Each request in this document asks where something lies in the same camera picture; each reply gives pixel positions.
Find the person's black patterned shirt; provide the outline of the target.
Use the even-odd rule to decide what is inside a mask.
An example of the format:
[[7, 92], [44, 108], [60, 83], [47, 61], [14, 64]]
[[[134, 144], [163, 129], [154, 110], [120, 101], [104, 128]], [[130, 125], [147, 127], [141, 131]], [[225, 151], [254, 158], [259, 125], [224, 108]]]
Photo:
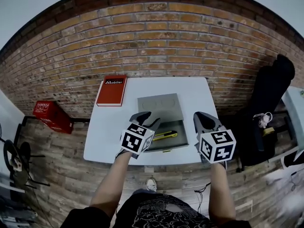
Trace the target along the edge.
[[114, 226], [100, 209], [73, 209], [60, 228], [251, 228], [249, 222], [231, 220], [216, 226], [182, 200], [166, 194], [137, 193], [120, 208]]

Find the person's leg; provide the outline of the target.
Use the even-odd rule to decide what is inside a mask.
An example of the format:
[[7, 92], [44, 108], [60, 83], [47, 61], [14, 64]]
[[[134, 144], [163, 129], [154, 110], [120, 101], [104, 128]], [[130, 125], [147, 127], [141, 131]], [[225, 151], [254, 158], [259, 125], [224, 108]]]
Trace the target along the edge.
[[138, 189], [136, 191], [134, 191], [132, 193], [132, 195], [135, 195], [135, 194], [140, 194], [140, 193], [146, 193], [146, 194], [157, 194], [156, 191], [153, 191], [153, 190], [147, 190], [147, 189]]
[[304, 150], [291, 153], [284, 157], [285, 167], [304, 164]]

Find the person's left forearm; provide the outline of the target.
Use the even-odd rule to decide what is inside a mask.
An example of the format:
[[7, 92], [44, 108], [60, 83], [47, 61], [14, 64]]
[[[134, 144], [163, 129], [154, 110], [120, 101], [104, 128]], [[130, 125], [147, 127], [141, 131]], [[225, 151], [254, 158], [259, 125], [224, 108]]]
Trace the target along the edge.
[[121, 199], [131, 156], [131, 152], [123, 152], [116, 157], [109, 172], [103, 178], [91, 199], [90, 206], [99, 208], [109, 218], [114, 216]]

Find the red hardcover book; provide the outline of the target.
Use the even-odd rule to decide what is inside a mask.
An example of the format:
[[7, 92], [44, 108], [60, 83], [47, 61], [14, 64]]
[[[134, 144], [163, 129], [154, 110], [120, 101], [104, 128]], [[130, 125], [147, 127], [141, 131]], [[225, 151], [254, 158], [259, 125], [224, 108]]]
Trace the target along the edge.
[[127, 75], [106, 76], [97, 96], [97, 106], [122, 106]]

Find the grey folded stand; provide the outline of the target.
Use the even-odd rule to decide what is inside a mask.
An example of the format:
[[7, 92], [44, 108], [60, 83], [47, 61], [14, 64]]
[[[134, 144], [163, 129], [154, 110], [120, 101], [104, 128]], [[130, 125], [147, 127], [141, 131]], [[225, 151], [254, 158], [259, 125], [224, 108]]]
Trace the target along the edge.
[[8, 228], [29, 228], [37, 213], [25, 201], [25, 190], [0, 172], [0, 223]]

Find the black office chair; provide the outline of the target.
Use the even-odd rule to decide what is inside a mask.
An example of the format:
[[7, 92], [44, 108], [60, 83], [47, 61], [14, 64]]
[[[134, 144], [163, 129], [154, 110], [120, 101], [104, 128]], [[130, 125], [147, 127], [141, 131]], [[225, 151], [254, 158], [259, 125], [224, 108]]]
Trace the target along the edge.
[[292, 61], [281, 54], [277, 55], [272, 66], [260, 68], [251, 99], [247, 107], [236, 113], [232, 130], [242, 168], [260, 164], [274, 156], [277, 133], [264, 135], [255, 115], [273, 114], [294, 76]]

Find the small white bag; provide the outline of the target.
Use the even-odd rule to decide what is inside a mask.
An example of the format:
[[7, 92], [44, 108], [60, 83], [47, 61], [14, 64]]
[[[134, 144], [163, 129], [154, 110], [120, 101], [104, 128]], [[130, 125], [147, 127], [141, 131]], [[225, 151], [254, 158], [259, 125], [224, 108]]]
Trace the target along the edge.
[[259, 128], [266, 128], [267, 124], [271, 122], [273, 116], [270, 112], [260, 113], [253, 116], [253, 120], [257, 120]]

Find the person's left leg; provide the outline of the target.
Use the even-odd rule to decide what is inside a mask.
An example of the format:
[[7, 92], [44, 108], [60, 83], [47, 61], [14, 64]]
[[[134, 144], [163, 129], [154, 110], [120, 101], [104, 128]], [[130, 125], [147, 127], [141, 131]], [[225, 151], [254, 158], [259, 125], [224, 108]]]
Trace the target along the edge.
[[135, 194], [140, 194], [140, 193], [146, 193], [146, 194], [157, 194], [156, 191], [153, 191], [153, 190], [147, 190], [147, 189], [138, 189], [136, 191], [134, 191], [132, 193], [132, 195], [135, 195]]

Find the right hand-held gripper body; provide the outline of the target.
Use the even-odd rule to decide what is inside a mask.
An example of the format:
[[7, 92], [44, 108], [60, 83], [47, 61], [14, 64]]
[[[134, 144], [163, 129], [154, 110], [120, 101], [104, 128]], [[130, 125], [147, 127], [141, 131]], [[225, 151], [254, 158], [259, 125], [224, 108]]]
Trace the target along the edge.
[[236, 139], [229, 130], [199, 133], [195, 147], [200, 155], [201, 162], [210, 164], [230, 161], [233, 157]]

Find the grey metal drawer box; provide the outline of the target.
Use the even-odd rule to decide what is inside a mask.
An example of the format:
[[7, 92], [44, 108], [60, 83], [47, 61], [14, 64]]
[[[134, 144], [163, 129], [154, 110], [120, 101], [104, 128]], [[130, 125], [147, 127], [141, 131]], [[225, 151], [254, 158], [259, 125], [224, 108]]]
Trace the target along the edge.
[[189, 145], [184, 126], [184, 117], [176, 93], [141, 97], [137, 101], [139, 112], [150, 111], [152, 113], [144, 122], [145, 125], [152, 124], [157, 118], [161, 119], [161, 124], [155, 135], [169, 131], [177, 131], [178, 133], [177, 137], [152, 141], [152, 144], [146, 150], [147, 152], [166, 151]]

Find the person's left white shoe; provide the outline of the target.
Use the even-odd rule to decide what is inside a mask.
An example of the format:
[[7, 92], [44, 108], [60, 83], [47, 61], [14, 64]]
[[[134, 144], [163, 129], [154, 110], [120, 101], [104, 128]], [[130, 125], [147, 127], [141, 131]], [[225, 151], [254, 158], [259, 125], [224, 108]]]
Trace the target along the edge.
[[157, 183], [155, 181], [154, 178], [149, 178], [146, 182], [146, 189], [148, 191], [153, 191], [156, 192], [157, 191]]

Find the person's right forearm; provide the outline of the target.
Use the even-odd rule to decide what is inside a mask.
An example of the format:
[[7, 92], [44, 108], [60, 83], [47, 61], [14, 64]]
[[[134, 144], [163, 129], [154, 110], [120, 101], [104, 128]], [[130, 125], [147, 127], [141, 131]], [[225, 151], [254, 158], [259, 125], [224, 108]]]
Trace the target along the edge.
[[211, 164], [209, 218], [217, 226], [236, 219], [236, 209], [222, 164]]

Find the red cardboard box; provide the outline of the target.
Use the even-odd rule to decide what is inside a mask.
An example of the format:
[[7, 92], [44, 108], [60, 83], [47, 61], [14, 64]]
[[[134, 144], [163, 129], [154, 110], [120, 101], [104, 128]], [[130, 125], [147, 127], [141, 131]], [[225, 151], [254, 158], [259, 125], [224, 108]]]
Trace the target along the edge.
[[73, 122], [68, 114], [53, 101], [37, 101], [33, 115], [58, 133], [71, 134]]

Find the yellow utility knife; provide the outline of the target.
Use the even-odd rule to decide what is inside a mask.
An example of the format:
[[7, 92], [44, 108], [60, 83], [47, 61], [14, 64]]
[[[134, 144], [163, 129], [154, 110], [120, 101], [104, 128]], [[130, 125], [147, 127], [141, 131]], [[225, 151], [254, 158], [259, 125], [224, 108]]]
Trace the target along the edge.
[[153, 138], [153, 141], [158, 141], [166, 138], [171, 138], [171, 137], [177, 137], [178, 133], [177, 131], [169, 131], [169, 132], [164, 132], [164, 133], [159, 133], [156, 134]]

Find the white square table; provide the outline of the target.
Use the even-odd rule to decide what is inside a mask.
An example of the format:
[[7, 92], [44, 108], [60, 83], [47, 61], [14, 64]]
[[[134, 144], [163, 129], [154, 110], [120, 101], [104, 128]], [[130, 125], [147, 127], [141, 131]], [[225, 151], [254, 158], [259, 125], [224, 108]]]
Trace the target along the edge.
[[113, 163], [120, 151], [120, 135], [129, 125], [130, 117], [138, 113], [137, 99], [145, 96], [176, 93], [178, 95], [189, 145], [170, 152], [144, 152], [131, 165], [175, 165], [200, 162], [193, 114], [205, 112], [217, 117], [212, 95], [204, 77], [140, 77], [128, 78], [121, 107], [94, 106], [84, 149], [84, 159]]

